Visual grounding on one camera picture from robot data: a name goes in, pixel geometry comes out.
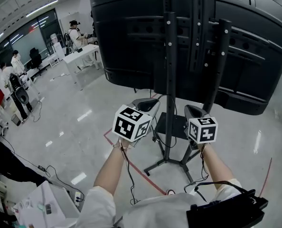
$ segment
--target gray floor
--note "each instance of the gray floor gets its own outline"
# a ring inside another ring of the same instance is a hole
[[[41,119],[34,123],[29,118],[19,127],[11,124],[6,138],[19,155],[35,165],[53,165],[58,177],[66,183],[84,173],[86,178],[75,187],[87,193],[112,149],[109,141],[114,143],[117,139],[109,132],[114,113],[122,104],[128,104],[136,98],[149,97],[150,92],[138,90],[135,94],[133,89],[113,85],[105,76],[99,75],[90,78],[92,82],[83,91],[77,88],[70,76],[58,77],[50,82],[50,79],[62,73],[68,73],[64,63],[48,69],[38,77],[36,87],[41,92],[40,98],[44,97]],[[165,111],[165,103],[163,97],[157,116]],[[176,103],[179,115],[183,115],[187,104],[200,105],[181,99]],[[37,119],[39,105],[33,114]],[[256,189],[257,195],[260,194],[269,163],[273,159],[262,192],[269,205],[264,210],[266,215],[263,222],[257,227],[282,227],[282,79],[271,104],[262,115],[248,116],[225,110],[218,105],[214,105],[211,115],[219,123],[215,150],[246,189]],[[180,160],[186,147],[184,140],[178,140],[176,147],[171,149],[171,158]],[[131,170],[138,200],[163,195],[170,188],[183,192],[183,187],[188,183],[182,170],[171,164],[163,164],[152,170],[149,179],[141,175],[144,168],[161,158],[158,145],[152,142],[151,136],[143,138],[135,149],[128,152],[128,157],[135,166]],[[22,162],[33,168],[28,162]],[[188,167],[194,179],[200,178],[200,157],[190,161]],[[53,169],[48,171],[52,179],[56,180]],[[20,201],[35,188],[33,183],[19,183],[6,178],[3,180],[8,185],[8,198],[14,202]],[[130,207],[131,185],[124,166],[115,194],[117,216]],[[214,192],[214,187],[202,189],[207,199],[212,198]]]

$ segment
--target white sleeve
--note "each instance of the white sleeve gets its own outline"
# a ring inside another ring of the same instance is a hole
[[[69,31],[69,36],[72,39],[78,39],[80,35],[76,29],[72,29]]]
[[[101,187],[89,190],[75,228],[112,228],[116,216],[113,196]]]
[[[229,180],[229,182],[238,187],[241,187],[241,184],[239,181],[237,181],[237,179],[231,179]],[[241,192],[238,191],[236,188],[229,185],[222,185],[220,188],[218,188],[217,193],[212,201],[216,201],[216,200],[224,201],[233,198],[239,194],[241,194]]]

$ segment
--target forearm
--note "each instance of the forearm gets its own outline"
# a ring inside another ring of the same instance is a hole
[[[234,178],[232,171],[218,157],[210,144],[204,148],[203,157],[213,181],[229,181]]]
[[[123,162],[124,157],[122,150],[114,148],[108,159],[104,163],[103,167],[99,171],[99,174],[94,181],[94,187],[100,186],[114,195],[120,179]]]

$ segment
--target black chair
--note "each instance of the black chair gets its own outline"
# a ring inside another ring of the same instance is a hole
[[[38,49],[32,48],[30,50],[30,54],[29,54],[30,58],[31,58],[31,69],[35,69],[37,68],[39,70],[39,74],[41,75],[41,71],[42,70],[47,70],[46,68],[42,68],[40,69],[40,64],[42,63],[42,57],[38,52]]]

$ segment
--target white box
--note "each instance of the white box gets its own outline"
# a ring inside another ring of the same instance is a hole
[[[134,142],[147,134],[152,117],[122,105],[113,121],[113,133]]]
[[[188,136],[196,143],[212,143],[216,141],[218,123],[214,117],[190,118]]]

